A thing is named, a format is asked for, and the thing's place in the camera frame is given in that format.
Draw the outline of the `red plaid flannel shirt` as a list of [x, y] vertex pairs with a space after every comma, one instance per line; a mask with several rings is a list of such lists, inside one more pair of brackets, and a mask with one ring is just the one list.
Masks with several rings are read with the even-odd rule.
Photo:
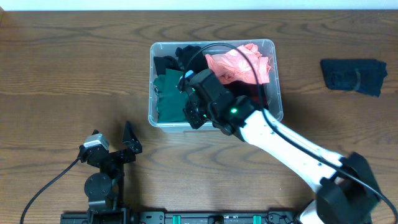
[[261, 95], [265, 109], [269, 109], [267, 102], [267, 87], [264, 84], [260, 85], [260, 92], [258, 92], [256, 84], [248, 84], [242, 81], [231, 82], [224, 85], [224, 87], [228, 89], [234, 97], [247, 96], [257, 103], [260, 102], [259, 96]]

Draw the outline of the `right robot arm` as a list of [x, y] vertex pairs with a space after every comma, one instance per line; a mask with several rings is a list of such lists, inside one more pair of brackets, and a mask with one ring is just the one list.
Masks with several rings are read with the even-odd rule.
[[363, 156], [344, 157], [312, 143], [252, 99], [235, 97], [210, 69], [185, 72], [176, 87], [188, 97], [183, 112], [192, 128], [211, 121], [225, 135], [268, 152], [310, 186], [316, 198], [292, 223], [371, 222], [384, 197]]

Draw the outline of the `dark green garment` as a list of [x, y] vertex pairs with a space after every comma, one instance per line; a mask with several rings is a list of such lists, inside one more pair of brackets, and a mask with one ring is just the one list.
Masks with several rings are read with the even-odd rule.
[[164, 74], [154, 80], [154, 90], [158, 97], [156, 110], [159, 123], [185, 122], [183, 109], [188, 101], [186, 93], [177, 88], [183, 72], [180, 70], [165, 69]]

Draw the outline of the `dark navy garment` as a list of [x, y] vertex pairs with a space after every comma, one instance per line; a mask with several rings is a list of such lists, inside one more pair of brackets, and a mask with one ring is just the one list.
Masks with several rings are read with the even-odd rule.
[[356, 91], [379, 97], [384, 78], [388, 76], [386, 62], [376, 59], [322, 59], [320, 67], [327, 88]]

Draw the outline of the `pink garment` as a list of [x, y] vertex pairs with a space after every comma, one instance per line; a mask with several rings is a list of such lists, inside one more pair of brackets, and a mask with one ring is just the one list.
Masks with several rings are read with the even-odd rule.
[[[238, 49], [249, 59], [257, 75], [259, 84], [270, 82], [269, 58], [264, 57], [256, 44], [240, 45]], [[206, 54], [208, 67], [224, 84], [241, 81], [248, 84], [256, 84], [251, 66], [246, 59], [236, 50], [230, 50], [225, 54]]]

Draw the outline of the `black garment with grey stripe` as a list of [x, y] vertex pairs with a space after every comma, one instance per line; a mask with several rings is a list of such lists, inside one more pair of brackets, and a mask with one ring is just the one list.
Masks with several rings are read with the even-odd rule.
[[176, 58], [172, 56], [164, 56], [164, 57], [154, 57], [154, 65], [158, 75], [165, 75], [166, 69], [176, 70], [176, 71], [184, 71], [192, 70], [195, 73], [199, 73], [202, 70], [208, 68], [208, 64], [205, 56], [200, 53], [198, 54], [190, 63], [190, 59], [192, 56], [201, 50], [200, 46], [192, 46], [188, 45], [183, 49], [178, 47], [175, 50]]

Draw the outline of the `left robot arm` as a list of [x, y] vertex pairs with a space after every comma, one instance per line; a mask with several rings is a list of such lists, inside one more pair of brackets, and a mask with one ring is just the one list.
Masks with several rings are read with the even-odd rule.
[[122, 144], [125, 149], [109, 152], [109, 142], [104, 134], [94, 130], [79, 147], [79, 160], [99, 169], [89, 176], [84, 191], [88, 197], [87, 224], [134, 223], [137, 218], [125, 205], [124, 165], [134, 162], [136, 154], [142, 152], [142, 145], [126, 121]]

